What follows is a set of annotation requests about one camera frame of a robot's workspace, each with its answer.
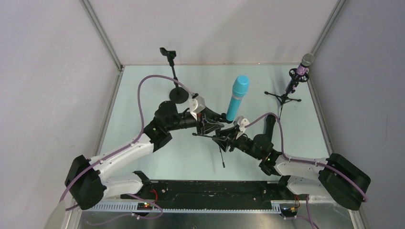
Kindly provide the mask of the small tripod clip stand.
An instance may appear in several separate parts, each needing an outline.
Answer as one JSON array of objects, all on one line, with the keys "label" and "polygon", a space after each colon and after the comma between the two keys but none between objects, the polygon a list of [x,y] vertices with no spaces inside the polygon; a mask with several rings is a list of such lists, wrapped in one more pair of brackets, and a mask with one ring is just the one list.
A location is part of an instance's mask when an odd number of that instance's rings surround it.
[{"label": "small tripod clip stand", "polygon": [[224,124],[215,120],[211,120],[205,115],[197,116],[197,133],[192,133],[193,136],[201,136],[212,139],[218,146],[221,154],[223,168],[225,162],[223,152],[226,152],[235,138],[238,129],[236,126],[224,129]]}]

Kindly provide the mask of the black microphone orange end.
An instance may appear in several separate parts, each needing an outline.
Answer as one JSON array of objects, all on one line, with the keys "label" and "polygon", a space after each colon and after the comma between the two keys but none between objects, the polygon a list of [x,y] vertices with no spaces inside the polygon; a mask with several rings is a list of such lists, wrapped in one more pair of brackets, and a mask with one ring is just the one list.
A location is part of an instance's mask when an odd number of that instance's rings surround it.
[{"label": "black microphone orange end", "polygon": [[273,137],[273,131],[274,131],[274,126],[276,124],[277,120],[276,118],[269,114],[266,116],[265,119],[265,127],[264,127],[264,134],[270,139],[272,140]]}]

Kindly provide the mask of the blue microphone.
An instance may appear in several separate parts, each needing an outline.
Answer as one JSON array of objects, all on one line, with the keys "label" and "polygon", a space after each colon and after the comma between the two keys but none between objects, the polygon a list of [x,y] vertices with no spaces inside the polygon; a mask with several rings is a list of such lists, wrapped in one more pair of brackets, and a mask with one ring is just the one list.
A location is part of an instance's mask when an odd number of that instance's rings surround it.
[{"label": "blue microphone", "polygon": [[236,118],[242,99],[248,92],[249,84],[250,80],[245,75],[238,76],[234,81],[230,103],[225,115],[227,121],[231,122]]}]

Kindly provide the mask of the tripod shock mount stand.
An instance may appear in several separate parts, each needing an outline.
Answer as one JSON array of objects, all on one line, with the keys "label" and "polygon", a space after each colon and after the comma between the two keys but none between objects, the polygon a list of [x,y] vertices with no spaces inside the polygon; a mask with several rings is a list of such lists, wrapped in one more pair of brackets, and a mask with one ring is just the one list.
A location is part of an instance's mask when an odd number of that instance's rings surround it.
[{"label": "tripod shock mount stand", "polygon": [[290,76],[290,81],[285,89],[285,93],[282,95],[277,95],[273,93],[269,93],[268,91],[264,91],[264,94],[274,96],[279,104],[280,104],[280,112],[279,112],[279,118],[281,118],[282,110],[284,107],[284,104],[288,102],[301,102],[301,99],[294,99],[290,98],[289,94],[293,94],[296,91],[297,86],[299,83],[306,83],[309,80],[309,68],[308,67],[302,67],[299,66],[298,68],[292,68],[289,71],[289,76]]}]

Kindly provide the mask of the purple glitter microphone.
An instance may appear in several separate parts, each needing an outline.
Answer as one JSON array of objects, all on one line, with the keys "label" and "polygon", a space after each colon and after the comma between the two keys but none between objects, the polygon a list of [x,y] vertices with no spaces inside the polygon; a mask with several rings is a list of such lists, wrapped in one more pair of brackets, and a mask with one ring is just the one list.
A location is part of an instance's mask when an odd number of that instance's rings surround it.
[{"label": "purple glitter microphone", "polygon": [[305,83],[309,80],[309,67],[314,62],[315,57],[312,53],[306,53],[301,60],[301,63],[297,68],[289,70],[289,76],[291,78],[287,85],[286,93],[291,94],[295,92],[295,88],[299,83]]}]

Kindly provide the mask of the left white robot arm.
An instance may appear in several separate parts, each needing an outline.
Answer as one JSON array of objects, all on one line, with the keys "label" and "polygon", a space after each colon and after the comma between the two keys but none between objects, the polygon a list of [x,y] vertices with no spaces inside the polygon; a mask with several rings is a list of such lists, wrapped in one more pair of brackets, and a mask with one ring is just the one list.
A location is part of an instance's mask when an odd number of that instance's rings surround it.
[{"label": "left white robot arm", "polygon": [[87,210],[104,198],[138,193],[146,183],[145,175],[141,172],[123,176],[113,174],[140,157],[163,148],[172,140],[171,131],[196,128],[198,134],[205,135],[224,127],[224,113],[218,114],[207,107],[201,107],[195,99],[191,100],[191,105],[191,108],[180,113],[174,102],[164,101],[140,135],[125,145],[89,159],[84,155],[76,157],[65,185],[79,208]]}]

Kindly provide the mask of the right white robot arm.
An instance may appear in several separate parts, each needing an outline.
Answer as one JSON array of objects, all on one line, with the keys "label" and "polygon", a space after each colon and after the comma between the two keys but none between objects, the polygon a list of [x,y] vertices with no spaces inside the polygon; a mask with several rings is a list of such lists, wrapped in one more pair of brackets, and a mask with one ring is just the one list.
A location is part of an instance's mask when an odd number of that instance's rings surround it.
[{"label": "right white robot arm", "polygon": [[342,155],[308,159],[283,156],[273,148],[271,135],[257,134],[250,139],[236,127],[216,131],[213,141],[223,151],[238,149],[260,161],[268,176],[280,176],[279,186],[294,195],[309,194],[330,198],[349,210],[357,211],[365,202],[371,178]]}]

